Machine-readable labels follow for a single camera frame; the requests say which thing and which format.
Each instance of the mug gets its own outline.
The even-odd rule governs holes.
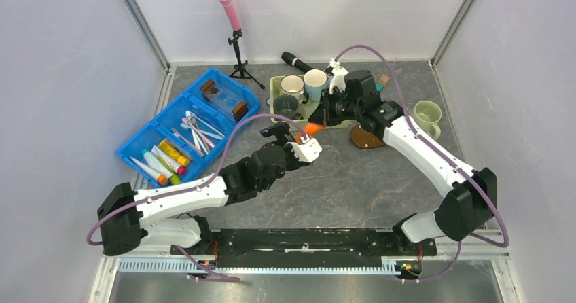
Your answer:
[[[294,96],[283,94],[274,99],[274,112],[282,115],[290,120],[302,120],[302,114],[296,110],[300,106],[300,102]]]
[[[304,75],[304,84],[310,100],[317,103],[322,96],[322,90],[328,88],[328,76],[322,70],[309,70]]]
[[[440,127],[438,122],[442,118],[442,110],[440,106],[432,101],[419,101],[414,106],[413,118],[422,129],[432,139],[436,140],[440,137]]]
[[[280,81],[280,91],[296,98],[299,102],[306,104],[308,93],[304,91],[304,80],[297,75],[286,75]]]

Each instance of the microphone stand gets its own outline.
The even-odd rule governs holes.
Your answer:
[[[234,47],[234,53],[236,54],[236,60],[238,64],[234,65],[234,72],[230,75],[232,79],[252,79],[254,80],[258,86],[262,89],[266,89],[263,84],[261,84],[258,80],[256,80],[248,71],[246,71],[246,65],[248,65],[248,61],[244,61],[242,63],[242,59],[240,58],[240,46],[238,45],[238,39],[242,37],[242,29],[235,30],[232,33],[232,39],[228,38],[228,45],[232,45]]]

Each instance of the blue plastic tray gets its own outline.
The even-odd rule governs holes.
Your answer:
[[[202,95],[200,87],[210,79],[221,89],[221,101],[207,101]],[[152,121],[146,123],[140,131],[123,144],[116,151],[116,154],[140,173],[148,181],[148,184],[159,188],[161,185],[136,166],[130,157],[145,163],[142,150],[150,150],[152,146],[158,145],[163,139],[168,139],[168,142],[174,148],[190,159],[190,164],[186,167],[186,174],[178,175],[178,177],[182,182],[193,181],[224,150],[226,141],[228,141],[230,133],[232,133],[232,129],[236,125],[236,121],[234,121],[230,112],[240,101],[245,101],[248,104],[248,113],[240,121],[260,111],[260,103],[252,91],[211,67],[176,97],[173,102],[169,103]],[[186,111],[194,112],[225,135],[220,141],[209,137],[215,147],[204,157],[200,157],[184,141],[175,137],[171,130],[175,128],[188,141],[193,143],[191,132],[180,127],[181,119]],[[213,132],[202,122],[199,122],[198,125],[200,129]]]

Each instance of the green mug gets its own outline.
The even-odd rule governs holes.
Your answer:
[[[442,110],[440,106],[432,101],[419,101],[412,112],[412,117],[422,129],[432,139],[436,140],[440,137],[440,127],[438,122],[442,118]]]

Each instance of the white wall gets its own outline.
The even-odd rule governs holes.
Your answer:
[[[527,302],[574,302],[576,0],[478,0],[439,64],[465,155],[499,178]]]
[[[86,232],[162,70],[122,0],[0,0],[0,302],[85,302]]]
[[[218,0],[137,0],[171,62],[233,61]],[[354,43],[390,59],[430,58],[462,0],[234,0],[249,60],[287,50],[325,61]],[[354,51],[346,59],[374,57]]]

